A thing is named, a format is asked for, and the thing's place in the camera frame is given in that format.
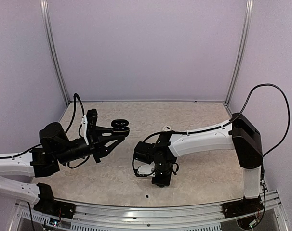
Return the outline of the black earbuds charging case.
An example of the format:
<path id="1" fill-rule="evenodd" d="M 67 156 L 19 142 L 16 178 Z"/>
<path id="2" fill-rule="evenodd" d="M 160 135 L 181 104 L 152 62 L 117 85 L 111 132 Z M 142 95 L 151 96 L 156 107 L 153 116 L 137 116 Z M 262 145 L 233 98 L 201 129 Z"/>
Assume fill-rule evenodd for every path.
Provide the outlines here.
<path id="1" fill-rule="evenodd" d="M 129 121 L 125 119 L 116 119 L 111 122 L 112 134 L 122 135 L 127 137 L 130 133 L 130 128 L 128 127 Z"/>

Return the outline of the white earbuds charging case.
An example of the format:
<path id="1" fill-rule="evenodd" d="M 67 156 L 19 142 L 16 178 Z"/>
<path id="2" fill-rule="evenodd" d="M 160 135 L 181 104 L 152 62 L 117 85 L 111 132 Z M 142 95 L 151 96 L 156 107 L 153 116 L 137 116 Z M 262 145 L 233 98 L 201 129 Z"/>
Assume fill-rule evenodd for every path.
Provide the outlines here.
<path id="1" fill-rule="evenodd" d="M 162 129 L 162 131 L 171 131 L 172 130 L 172 127 L 170 125 L 165 125 L 164 128 Z"/>

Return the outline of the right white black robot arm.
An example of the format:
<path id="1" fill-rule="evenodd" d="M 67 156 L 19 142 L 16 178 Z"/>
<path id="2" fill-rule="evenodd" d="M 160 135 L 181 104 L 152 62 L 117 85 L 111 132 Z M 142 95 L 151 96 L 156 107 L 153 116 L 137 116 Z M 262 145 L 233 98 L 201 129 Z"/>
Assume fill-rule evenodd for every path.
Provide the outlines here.
<path id="1" fill-rule="evenodd" d="M 241 213 L 248 214 L 257 206 L 262 180 L 263 154 L 261 135 L 257 128 L 241 113 L 234 113 L 230 120 L 194 130 L 175 131 L 166 126 L 153 134 L 155 143 L 138 142 L 133 161 L 142 165 L 134 168 L 137 177 L 152 177 L 152 184 L 170 185 L 177 158 L 213 150 L 235 150 L 243 170 L 244 199 L 238 203 Z"/>

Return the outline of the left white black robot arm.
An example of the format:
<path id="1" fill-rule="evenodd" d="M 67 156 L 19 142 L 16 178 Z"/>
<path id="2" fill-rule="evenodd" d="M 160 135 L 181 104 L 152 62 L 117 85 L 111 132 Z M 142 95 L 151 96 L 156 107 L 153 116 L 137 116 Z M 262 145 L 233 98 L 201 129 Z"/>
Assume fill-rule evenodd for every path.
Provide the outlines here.
<path id="1" fill-rule="evenodd" d="M 81 137 L 69 140 L 62 125 L 48 124 L 39 132 L 40 143 L 21 153 L 0 154 L 0 194 L 40 206 L 49 214 L 59 210 L 51 187 L 44 183 L 22 183 L 10 177 L 44 178 L 81 159 L 93 157 L 96 163 L 108 156 L 129 135 L 129 122 L 116 119 L 111 127 L 100 127 L 97 110 L 88 110 L 81 121 Z"/>

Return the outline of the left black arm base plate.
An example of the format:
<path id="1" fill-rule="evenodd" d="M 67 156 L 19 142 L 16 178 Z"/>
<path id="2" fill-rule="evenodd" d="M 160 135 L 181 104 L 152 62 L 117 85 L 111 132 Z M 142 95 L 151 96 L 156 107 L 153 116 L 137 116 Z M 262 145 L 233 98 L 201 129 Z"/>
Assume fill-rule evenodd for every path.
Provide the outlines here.
<path id="1" fill-rule="evenodd" d="M 33 206 L 35 211 L 59 218 L 73 219 L 75 204 L 56 200 L 52 188 L 47 184 L 37 183 L 36 186 L 39 188 L 39 201 Z"/>

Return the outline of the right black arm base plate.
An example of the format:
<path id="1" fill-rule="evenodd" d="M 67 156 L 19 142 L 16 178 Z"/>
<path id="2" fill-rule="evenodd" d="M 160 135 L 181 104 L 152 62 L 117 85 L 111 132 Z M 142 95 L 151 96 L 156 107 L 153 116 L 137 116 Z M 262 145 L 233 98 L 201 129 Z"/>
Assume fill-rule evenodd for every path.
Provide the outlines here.
<path id="1" fill-rule="evenodd" d="M 240 200 L 223 203 L 222 209 L 224 217 L 227 219 L 261 211 L 264 206 L 261 196 L 253 199 L 248 199 L 244 196 Z"/>

